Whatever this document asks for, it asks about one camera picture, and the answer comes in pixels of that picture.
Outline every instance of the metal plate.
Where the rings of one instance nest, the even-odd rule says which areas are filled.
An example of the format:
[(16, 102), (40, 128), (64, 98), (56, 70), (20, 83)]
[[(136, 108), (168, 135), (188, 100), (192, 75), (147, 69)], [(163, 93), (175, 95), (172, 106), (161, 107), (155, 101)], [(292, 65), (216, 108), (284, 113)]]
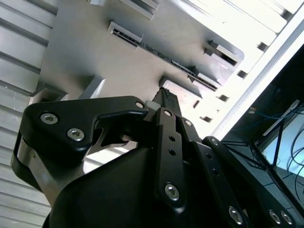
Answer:
[(120, 0), (94, 6), (85, 0), (62, 0), (49, 48), (42, 66), (42, 77), (77, 97), (83, 88), (76, 76), (106, 78), (101, 96), (134, 95), (147, 101), (158, 91), (163, 75), (172, 76), (189, 87), (187, 76), (139, 48), (133, 51), (107, 32), (116, 24), (141, 37), (142, 41), (189, 67), (205, 73), (214, 70), (203, 55), (207, 41), (218, 40), (239, 56), (242, 53), (204, 27), (171, 1), (160, 1), (154, 17), (145, 16)]

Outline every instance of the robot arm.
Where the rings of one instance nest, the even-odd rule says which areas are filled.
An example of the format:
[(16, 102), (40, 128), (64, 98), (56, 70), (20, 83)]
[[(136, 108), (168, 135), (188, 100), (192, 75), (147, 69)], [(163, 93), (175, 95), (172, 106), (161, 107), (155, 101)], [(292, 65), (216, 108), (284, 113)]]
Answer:
[[(44, 228), (296, 227), (221, 142), (198, 137), (174, 94), (161, 88), (153, 101), (161, 107), (126, 96), (25, 110), (12, 168), (50, 202)], [(128, 141), (137, 148), (83, 173), (88, 154)], [(269, 175), (304, 215), (278, 175)]]

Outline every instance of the gray metal surface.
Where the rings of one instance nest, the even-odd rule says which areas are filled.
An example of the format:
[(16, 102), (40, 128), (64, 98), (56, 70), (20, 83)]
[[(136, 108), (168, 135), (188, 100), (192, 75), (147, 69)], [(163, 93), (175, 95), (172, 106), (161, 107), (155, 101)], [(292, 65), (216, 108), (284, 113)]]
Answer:
[(46, 197), (10, 167), (24, 109), (35, 92), (56, 10), (51, 1), (0, 0), (0, 227), (42, 227)]
[[(142, 42), (182, 65), (196, 65), (212, 75), (214, 68), (203, 50), (207, 41), (218, 36), (171, 1), (160, 1), (149, 21), (120, 0), (106, 1), (102, 7), (82, 0), (63, 0), (42, 65), (43, 79), (74, 97), (83, 90), (78, 76), (91, 75), (106, 78), (102, 97), (134, 95), (152, 100), (163, 75), (193, 88), (181, 71), (144, 50), (133, 51), (107, 33), (111, 21), (139, 37), (143, 35)], [(239, 54), (231, 45), (225, 46)]]

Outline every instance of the black metal bracket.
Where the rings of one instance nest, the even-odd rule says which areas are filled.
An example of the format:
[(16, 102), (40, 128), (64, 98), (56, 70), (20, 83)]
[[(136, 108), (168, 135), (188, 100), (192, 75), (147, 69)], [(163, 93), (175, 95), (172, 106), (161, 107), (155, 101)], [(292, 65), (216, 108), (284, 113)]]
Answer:
[[(157, 111), (131, 96), (40, 103), (26, 109), (14, 151), (17, 168), (13, 166), (13, 170), (37, 189), (47, 186), (44, 179), (34, 179), (42, 175), (30, 175), (29, 163), (18, 163), (19, 154), (30, 155), (26, 150), (19, 153), (21, 138), (37, 155), (67, 171), (78, 168), (90, 152), (138, 142), (136, 149), (66, 181), (52, 202), (45, 228), (98, 224), (143, 227), (147, 223), (166, 227), (295, 227), (290, 213), (225, 145), (213, 137), (199, 138), (193, 124), (182, 118), (175, 95), (162, 88), (153, 101), (161, 105)], [(69, 134), (72, 128), (79, 130), (76, 135)], [(274, 175), (270, 164), (266, 168)], [(53, 177), (55, 183), (60, 174)], [(284, 186), (281, 189), (289, 194)], [(296, 209), (304, 215), (301, 208)]]

